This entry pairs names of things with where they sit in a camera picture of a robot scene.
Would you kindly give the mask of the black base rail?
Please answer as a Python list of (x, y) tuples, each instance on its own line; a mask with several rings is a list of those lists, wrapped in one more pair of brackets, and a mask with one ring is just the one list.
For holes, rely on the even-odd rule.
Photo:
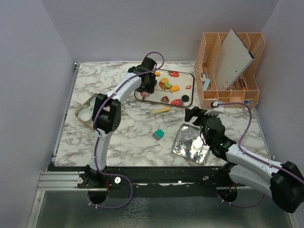
[(246, 183), (232, 180), (224, 167), (111, 167), (102, 175), (88, 167), (55, 167), (42, 172), (38, 188), (45, 191), (87, 192), (92, 198), (126, 199), (236, 196)]

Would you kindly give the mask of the silver tin lid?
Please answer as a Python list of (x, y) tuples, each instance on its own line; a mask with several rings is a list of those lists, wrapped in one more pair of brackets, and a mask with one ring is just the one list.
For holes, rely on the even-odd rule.
[(209, 156), (209, 146), (204, 145), (199, 128), (183, 123), (177, 132), (171, 152), (186, 160), (204, 165)]

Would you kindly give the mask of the white paper cup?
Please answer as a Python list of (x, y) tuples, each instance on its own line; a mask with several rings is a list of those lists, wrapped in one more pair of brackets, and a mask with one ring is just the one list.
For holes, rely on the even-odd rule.
[(78, 117), (82, 120), (82, 121), (89, 121), (92, 118), (92, 112), (89, 108), (86, 109), (82, 109), (79, 113), (78, 113)]

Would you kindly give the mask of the gold cookie tin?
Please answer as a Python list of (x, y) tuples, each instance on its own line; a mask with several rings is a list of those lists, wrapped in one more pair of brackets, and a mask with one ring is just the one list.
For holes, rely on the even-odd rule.
[(83, 125), (91, 129), (93, 129), (93, 110), (95, 105), (95, 99), (98, 93), (93, 94), (87, 101), (85, 101), (80, 108), (75, 112), (76, 118), (81, 122)]

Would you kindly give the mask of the light blue eraser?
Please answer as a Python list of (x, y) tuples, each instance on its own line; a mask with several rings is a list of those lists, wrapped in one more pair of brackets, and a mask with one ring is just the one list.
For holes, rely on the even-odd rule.
[(209, 85), (210, 85), (210, 79), (207, 78), (207, 79), (205, 80), (204, 84), (203, 84), (203, 90), (204, 90), (204, 91), (207, 91)]

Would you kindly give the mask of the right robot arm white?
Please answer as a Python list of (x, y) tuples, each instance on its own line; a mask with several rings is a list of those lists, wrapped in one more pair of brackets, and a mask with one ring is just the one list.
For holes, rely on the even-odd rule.
[(282, 210), (294, 213), (304, 201), (304, 177), (292, 162), (276, 162), (245, 149), (241, 142), (225, 135), (219, 114), (225, 103), (213, 102), (211, 110), (194, 107), (185, 109), (186, 122), (193, 117), (193, 125), (200, 128), (203, 142), (217, 157), (226, 161), (218, 174), (219, 182), (243, 184), (271, 197)]

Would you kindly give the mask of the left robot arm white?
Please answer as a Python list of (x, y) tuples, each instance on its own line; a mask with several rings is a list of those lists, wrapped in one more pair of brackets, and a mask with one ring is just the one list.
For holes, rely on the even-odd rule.
[(128, 69), (125, 79), (107, 94), (98, 94), (93, 110), (93, 129), (95, 131), (94, 151), (88, 166), (95, 170), (90, 173), (88, 181), (98, 188), (104, 184), (105, 176), (100, 173), (106, 167), (109, 143), (114, 131), (121, 122), (122, 103), (134, 91), (153, 94), (157, 84), (155, 75), (156, 62), (145, 57), (138, 66)]

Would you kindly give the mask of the round tan biscuit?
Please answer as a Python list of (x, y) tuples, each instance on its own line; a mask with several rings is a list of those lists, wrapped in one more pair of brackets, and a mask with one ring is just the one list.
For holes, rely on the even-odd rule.
[(162, 78), (161, 79), (161, 83), (163, 83), (163, 84), (165, 84), (165, 83), (167, 83), (169, 80), (167, 79), (167, 78)]

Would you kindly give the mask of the black sandwich cookie right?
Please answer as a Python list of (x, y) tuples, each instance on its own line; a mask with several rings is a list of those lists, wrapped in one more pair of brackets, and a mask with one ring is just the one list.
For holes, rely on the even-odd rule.
[(189, 97), (188, 95), (183, 95), (183, 96), (181, 97), (181, 100), (182, 100), (183, 102), (188, 102), (188, 101), (190, 100), (190, 97)]

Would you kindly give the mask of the green macaron cookie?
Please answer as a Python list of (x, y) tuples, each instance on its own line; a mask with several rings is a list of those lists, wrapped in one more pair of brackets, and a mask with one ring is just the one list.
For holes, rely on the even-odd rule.
[(167, 89), (170, 89), (172, 87), (172, 85), (170, 83), (165, 83), (164, 86), (167, 88)]

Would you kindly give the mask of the strawberry pattern tray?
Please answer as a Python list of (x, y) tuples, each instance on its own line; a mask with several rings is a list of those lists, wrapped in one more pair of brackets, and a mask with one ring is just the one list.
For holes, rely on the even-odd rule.
[(195, 78), (190, 73), (158, 70), (156, 71), (154, 93), (134, 92), (139, 101), (171, 106), (189, 107), (193, 102)]

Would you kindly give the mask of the brown heart cookie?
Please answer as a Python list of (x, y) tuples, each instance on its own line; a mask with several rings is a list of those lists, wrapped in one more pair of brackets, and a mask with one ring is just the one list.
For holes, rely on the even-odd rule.
[(169, 98), (167, 96), (164, 96), (164, 97), (161, 98), (161, 102), (169, 103), (170, 100), (169, 100)]

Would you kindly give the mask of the orange swirl cookie centre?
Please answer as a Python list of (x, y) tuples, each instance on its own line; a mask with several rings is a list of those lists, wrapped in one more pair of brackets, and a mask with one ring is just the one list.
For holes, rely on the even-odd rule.
[(164, 84), (160, 84), (160, 88), (161, 88), (162, 90), (166, 90), (166, 89), (167, 89), (167, 88), (165, 87)]

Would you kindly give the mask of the orange fish cookie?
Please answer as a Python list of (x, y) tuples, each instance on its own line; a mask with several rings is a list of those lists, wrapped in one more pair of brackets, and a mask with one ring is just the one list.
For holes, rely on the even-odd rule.
[(179, 89), (180, 89), (179, 86), (175, 85), (170, 88), (170, 91), (173, 93), (179, 91)]

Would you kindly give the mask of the yellow orange highlighter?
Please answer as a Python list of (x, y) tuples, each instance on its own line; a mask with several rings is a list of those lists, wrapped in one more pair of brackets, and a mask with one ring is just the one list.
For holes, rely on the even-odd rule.
[(169, 110), (170, 110), (169, 107), (163, 107), (163, 108), (160, 108), (160, 109), (150, 111), (150, 114), (160, 114), (160, 113), (163, 113), (163, 112), (167, 112)]

